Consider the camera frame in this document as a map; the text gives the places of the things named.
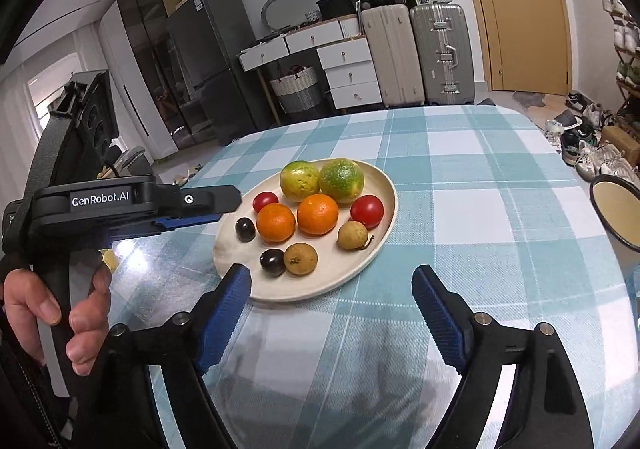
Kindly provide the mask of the person's left hand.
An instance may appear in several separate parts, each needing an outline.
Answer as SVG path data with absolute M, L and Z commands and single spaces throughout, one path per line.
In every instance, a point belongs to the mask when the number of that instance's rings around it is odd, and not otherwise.
M 68 315 L 74 336 L 66 344 L 66 356 L 80 377 L 90 374 L 107 336 L 111 281 L 111 270 L 102 263 L 92 277 L 88 296 Z M 57 325 L 63 318 L 61 307 L 47 285 L 27 269 L 12 270 L 2 292 L 6 317 L 17 340 L 29 356 L 43 365 L 37 320 L 50 327 Z

